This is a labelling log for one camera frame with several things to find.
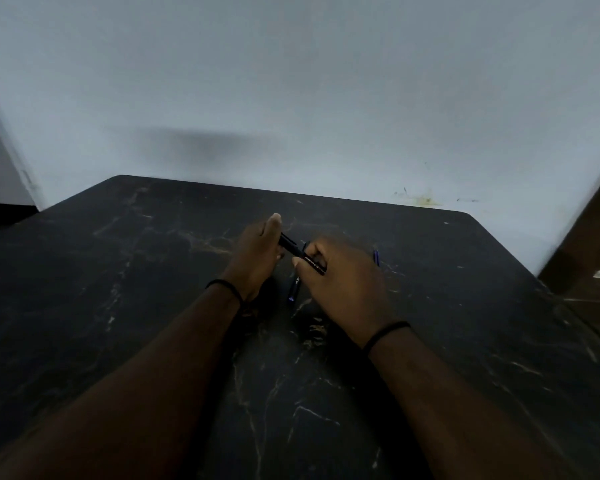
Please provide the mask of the person's right forearm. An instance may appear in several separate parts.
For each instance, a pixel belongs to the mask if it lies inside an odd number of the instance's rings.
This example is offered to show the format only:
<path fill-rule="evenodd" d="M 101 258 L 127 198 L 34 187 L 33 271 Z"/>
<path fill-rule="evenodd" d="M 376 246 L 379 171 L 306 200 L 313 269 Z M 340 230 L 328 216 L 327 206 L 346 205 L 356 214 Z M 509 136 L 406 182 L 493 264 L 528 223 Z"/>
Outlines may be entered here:
<path fill-rule="evenodd" d="M 390 334 L 368 357 L 399 403 L 436 480 L 571 480 L 559 458 L 412 330 L 407 336 Z"/>

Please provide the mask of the person's right hand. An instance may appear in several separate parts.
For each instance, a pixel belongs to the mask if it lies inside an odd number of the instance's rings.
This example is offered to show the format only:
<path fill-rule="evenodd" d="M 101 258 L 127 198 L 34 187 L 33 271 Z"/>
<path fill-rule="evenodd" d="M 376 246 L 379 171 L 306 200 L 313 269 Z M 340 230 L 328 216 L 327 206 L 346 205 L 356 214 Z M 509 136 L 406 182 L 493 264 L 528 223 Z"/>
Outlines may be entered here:
<path fill-rule="evenodd" d="M 383 273 L 369 254 L 328 237 L 311 242 L 306 253 L 326 266 L 323 284 L 307 287 L 313 300 L 360 349 L 376 331 L 402 321 L 393 313 Z M 404 328 L 391 334 L 398 337 L 410 332 Z"/>

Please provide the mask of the person's left forearm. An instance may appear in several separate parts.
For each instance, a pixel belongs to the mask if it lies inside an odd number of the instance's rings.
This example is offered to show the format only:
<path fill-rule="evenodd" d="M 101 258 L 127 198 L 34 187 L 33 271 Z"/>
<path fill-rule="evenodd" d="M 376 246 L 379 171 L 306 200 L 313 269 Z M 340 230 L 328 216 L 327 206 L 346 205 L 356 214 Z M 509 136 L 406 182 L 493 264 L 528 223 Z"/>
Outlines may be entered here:
<path fill-rule="evenodd" d="M 206 289 L 138 354 L 6 453 L 0 480 L 175 480 L 240 310 L 224 287 Z"/>

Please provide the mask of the black wrist band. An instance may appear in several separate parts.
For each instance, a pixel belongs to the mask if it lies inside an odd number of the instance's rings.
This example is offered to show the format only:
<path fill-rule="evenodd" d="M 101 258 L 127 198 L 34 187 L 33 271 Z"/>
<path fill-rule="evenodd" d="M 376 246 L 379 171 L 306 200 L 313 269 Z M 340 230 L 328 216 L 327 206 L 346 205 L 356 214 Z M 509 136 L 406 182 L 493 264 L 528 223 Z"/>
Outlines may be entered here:
<path fill-rule="evenodd" d="M 397 331 L 397 330 L 404 329 L 404 328 L 411 328 L 410 323 L 408 323 L 407 321 L 396 321 L 396 322 L 392 322 L 391 324 L 384 326 L 379 331 L 376 331 L 375 334 L 373 334 L 373 336 L 371 336 L 371 338 L 368 339 L 368 341 L 366 342 L 366 344 L 363 346 L 363 348 L 361 350 L 362 353 L 364 355 L 368 356 L 369 353 L 371 352 L 372 348 L 382 338 L 391 334 L 391 332 L 393 332 L 393 331 Z"/>
<path fill-rule="evenodd" d="M 236 298 L 236 300 L 238 300 L 240 308 L 243 308 L 245 306 L 246 301 L 244 300 L 242 294 L 240 293 L 240 290 L 238 290 L 238 288 L 236 288 L 236 286 L 234 286 L 234 284 L 232 284 L 231 282 L 224 280 L 224 279 L 214 279 L 214 280 L 209 281 L 208 284 L 206 284 L 205 290 L 214 285 L 222 286 L 225 289 L 227 289 L 228 291 L 230 291 L 231 294 Z"/>

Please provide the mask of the person's left hand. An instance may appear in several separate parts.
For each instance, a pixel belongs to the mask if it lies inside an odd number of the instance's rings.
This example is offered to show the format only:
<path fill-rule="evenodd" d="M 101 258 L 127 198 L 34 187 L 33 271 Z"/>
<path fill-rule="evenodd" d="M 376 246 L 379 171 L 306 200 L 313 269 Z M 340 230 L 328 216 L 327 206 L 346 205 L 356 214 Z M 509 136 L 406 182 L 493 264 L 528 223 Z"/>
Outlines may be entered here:
<path fill-rule="evenodd" d="M 261 286 L 271 275 L 281 256 L 258 251 L 258 224 L 248 225 L 232 252 L 229 265 L 221 279 L 234 284 L 248 303 L 257 297 Z"/>

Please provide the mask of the black left wrist band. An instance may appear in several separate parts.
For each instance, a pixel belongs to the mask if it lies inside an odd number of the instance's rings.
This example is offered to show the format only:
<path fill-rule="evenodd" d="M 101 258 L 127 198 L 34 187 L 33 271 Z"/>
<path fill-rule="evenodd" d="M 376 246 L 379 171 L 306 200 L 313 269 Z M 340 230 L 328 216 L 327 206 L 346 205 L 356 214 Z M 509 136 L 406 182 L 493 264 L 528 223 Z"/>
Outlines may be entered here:
<path fill-rule="evenodd" d="M 236 286 L 234 286 L 234 284 L 232 284 L 231 282 L 224 280 L 224 279 L 214 279 L 214 280 L 209 281 L 208 284 L 206 284 L 205 290 L 214 285 L 222 286 L 225 289 L 227 289 L 228 291 L 230 291 L 231 294 L 236 298 L 236 300 L 238 300 L 240 308 L 243 308 L 245 306 L 246 301 L 244 300 L 242 294 L 240 293 L 240 290 L 238 290 L 238 288 L 236 288 Z"/>

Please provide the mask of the black pen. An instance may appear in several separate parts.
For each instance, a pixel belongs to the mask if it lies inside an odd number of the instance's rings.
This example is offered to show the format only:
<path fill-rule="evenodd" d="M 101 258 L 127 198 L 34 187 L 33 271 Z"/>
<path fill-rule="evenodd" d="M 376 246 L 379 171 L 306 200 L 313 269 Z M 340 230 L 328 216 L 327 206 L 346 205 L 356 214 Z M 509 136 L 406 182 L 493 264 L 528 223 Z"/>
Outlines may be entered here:
<path fill-rule="evenodd" d="M 314 261 L 314 259 L 312 259 L 304 250 L 300 249 L 298 245 L 284 233 L 280 234 L 279 246 L 291 253 L 294 257 L 300 258 L 308 263 L 312 269 L 320 275 L 325 275 L 326 268 Z"/>

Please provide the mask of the black right wrist band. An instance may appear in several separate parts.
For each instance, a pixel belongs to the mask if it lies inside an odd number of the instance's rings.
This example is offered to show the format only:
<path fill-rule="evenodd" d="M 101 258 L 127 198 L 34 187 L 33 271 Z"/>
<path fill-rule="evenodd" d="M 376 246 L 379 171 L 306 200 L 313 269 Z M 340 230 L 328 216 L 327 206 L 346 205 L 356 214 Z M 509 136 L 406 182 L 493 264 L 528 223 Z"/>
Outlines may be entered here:
<path fill-rule="evenodd" d="M 397 331 L 397 330 L 404 329 L 404 328 L 411 328 L 410 323 L 408 323 L 407 321 L 396 321 L 396 322 L 392 322 L 391 324 L 384 326 L 379 331 L 376 331 L 375 334 L 373 334 L 373 336 L 371 336 L 371 338 L 368 339 L 368 341 L 366 342 L 366 344 L 363 346 L 363 348 L 361 350 L 362 353 L 364 355 L 368 356 L 369 353 L 371 352 L 372 348 L 382 338 L 391 334 L 391 332 L 393 332 L 393 331 Z"/>

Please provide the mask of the brown wooden door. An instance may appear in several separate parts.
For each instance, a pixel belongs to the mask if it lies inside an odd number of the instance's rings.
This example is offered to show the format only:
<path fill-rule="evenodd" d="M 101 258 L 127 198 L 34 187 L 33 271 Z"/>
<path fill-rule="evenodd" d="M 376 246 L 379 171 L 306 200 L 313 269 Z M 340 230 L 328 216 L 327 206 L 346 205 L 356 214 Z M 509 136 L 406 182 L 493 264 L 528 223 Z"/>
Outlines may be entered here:
<path fill-rule="evenodd" d="M 539 280 L 600 335 L 600 186 L 539 274 Z"/>

